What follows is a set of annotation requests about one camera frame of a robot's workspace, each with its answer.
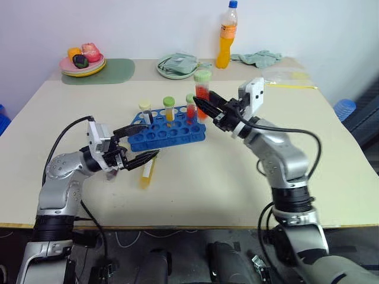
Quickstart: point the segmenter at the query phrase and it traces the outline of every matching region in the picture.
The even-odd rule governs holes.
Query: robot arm
[[[159,150],[147,151],[128,161],[120,138],[145,129],[129,125],[110,135],[104,124],[90,121],[89,146],[71,154],[56,156],[46,167],[36,223],[27,243],[17,284],[75,283],[75,262],[69,260],[73,246],[73,223],[78,213],[85,179],[95,172],[132,170],[155,157]]]
[[[262,162],[272,191],[272,212],[279,222],[270,237],[278,259],[293,267],[307,283],[378,283],[376,276],[357,264],[329,255],[307,187],[307,157],[291,144],[285,132],[265,130],[275,125],[253,116],[263,103],[263,94],[264,80],[258,78],[239,88],[238,100],[226,101],[211,91],[209,102],[196,97],[194,101],[219,129],[242,138]]]

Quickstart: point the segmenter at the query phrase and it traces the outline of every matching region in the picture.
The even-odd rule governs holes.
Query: pink plate
[[[102,54],[100,55],[101,57],[99,61],[91,62],[86,68],[82,68],[82,69],[77,68],[68,57],[63,58],[59,62],[59,67],[61,68],[62,71],[69,72],[69,73],[76,73],[76,72],[83,73],[86,71],[91,71],[91,69],[96,69],[97,67],[99,67],[101,64],[104,63],[104,56]]]

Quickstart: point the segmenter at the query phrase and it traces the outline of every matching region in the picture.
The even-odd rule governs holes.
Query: blue test tube rack
[[[131,150],[138,152],[205,140],[205,125],[198,123],[196,118],[189,124],[185,105],[175,107],[174,112],[175,119],[167,121],[164,108],[154,109],[153,124],[128,138]],[[140,123],[145,123],[142,112],[139,112],[131,122],[131,124]]]

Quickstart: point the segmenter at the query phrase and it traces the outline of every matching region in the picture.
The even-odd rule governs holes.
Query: red liquid
[[[209,91],[207,88],[203,86],[196,86],[196,96],[198,98],[206,99],[207,101],[209,101]],[[201,109],[197,110],[197,116],[200,120],[205,120],[208,117],[208,115],[203,113]]]
[[[187,105],[187,122],[189,124],[192,124],[195,118],[195,111],[196,111],[195,105]]]

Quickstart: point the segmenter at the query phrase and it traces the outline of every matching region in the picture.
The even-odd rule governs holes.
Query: red fruit
[[[100,51],[94,43],[83,43],[82,51],[89,62],[97,62],[101,58]]]

